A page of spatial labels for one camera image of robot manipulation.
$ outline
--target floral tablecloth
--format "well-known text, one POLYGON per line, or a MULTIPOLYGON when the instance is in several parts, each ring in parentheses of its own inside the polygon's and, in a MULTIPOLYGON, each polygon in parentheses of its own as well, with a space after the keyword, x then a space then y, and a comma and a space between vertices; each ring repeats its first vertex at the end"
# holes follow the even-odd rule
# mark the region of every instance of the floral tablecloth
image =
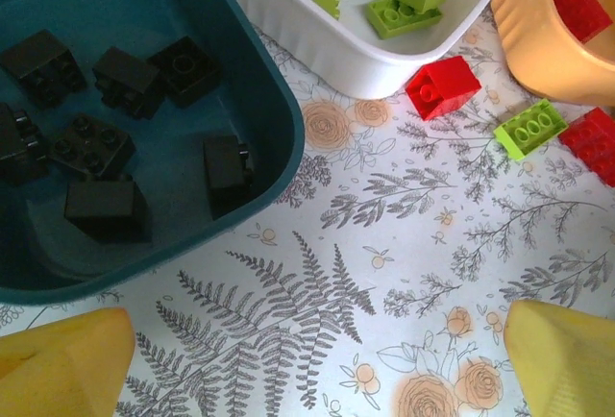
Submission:
POLYGON ((352 100, 262 40, 307 124, 277 204, 97 297, 0 306, 0 334, 125 307, 123 417, 529 416, 507 308, 615 314, 615 196, 558 141, 515 162, 494 140, 538 99, 508 73, 491 11, 450 53, 482 91, 430 123, 402 91, 352 100))

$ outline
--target black lego brick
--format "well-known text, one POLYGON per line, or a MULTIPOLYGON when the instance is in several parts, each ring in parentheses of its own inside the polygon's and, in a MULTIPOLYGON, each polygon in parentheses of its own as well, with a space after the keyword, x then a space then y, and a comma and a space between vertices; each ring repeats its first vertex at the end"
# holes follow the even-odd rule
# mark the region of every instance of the black lego brick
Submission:
POLYGON ((0 103, 0 180, 13 186, 48 174, 46 143, 25 111, 0 103))
POLYGON ((103 179, 118 175, 134 152, 130 135, 80 113, 52 142, 49 158, 73 172, 103 179))
POLYGON ((116 47, 103 54, 93 71, 103 103, 134 119, 151 119, 164 100, 159 70, 116 47))
POLYGON ((68 186, 64 218, 96 240, 142 240, 148 237, 148 216, 145 197, 130 176, 68 186))
POLYGON ((59 105, 68 93, 86 88, 86 78, 68 47, 48 30, 25 38, 0 54, 0 66, 40 108, 59 105))
POLYGON ((148 62, 160 70, 168 96, 180 108, 192 105, 220 85, 220 64, 190 37, 172 43, 148 62))
POLYGON ((250 195, 252 170, 245 145, 235 135, 208 137, 203 142, 206 187, 212 211, 218 214, 241 206, 250 195))

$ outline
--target orange plastic basket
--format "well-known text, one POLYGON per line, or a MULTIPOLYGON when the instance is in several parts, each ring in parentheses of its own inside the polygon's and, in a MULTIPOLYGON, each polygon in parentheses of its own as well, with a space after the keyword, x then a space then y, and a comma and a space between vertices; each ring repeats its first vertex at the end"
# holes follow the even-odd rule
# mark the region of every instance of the orange plastic basket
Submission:
MULTIPOLYGON (((599 0, 615 19, 615 0, 599 0)), ((581 44, 553 0, 492 0, 506 61, 522 86, 552 100, 615 106, 615 25, 581 44)))

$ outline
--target dark blue container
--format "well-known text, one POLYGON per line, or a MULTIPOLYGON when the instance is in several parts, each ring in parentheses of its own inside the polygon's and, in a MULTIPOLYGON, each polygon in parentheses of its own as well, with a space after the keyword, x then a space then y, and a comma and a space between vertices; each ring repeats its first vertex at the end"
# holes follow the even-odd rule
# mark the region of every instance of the dark blue container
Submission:
POLYGON ((151 242, 103 245, 63 219, 75 179, 55 166, 21 187, 0 184, 0 303, 65 302, 123 282, 266 208, 292 180, 304 147, 301 113, 234 0, 0 0, 0 25, 0 50, 48 29, 71 49, 88 83, 61 106, 38 110, 2 73, 0 101, 28 112, 44 135, 81 111, 129 133, 136 153, 125 171, 153 217, 151 242), (91 68, 109 47, 147 58, 183 36, 221 62, 218 89, 184 110, 167 99, 152 120, 102 104, 91 68), (205 191, 202 141, 210 133, 247 143, 255 171, 254 199, 219 219, 205 191))

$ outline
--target red lego brick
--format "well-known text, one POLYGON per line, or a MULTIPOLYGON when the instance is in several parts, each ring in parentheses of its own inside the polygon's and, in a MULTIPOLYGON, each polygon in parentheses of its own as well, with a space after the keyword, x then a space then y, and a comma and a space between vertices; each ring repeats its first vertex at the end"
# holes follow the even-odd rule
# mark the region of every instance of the red lego brick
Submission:
POLYGON ((594 108, 575 120, 559 139, 603 182, 615 186, 615 121, 608 114, 594 108))
POLYGON ((582 43, 613 24, 598 0, 553 0, 570 32, 582 43))
POLYGON ((410 80, 406 93, 423 120, 459 110, 481 89, 461 56, 426 64, 410 80))

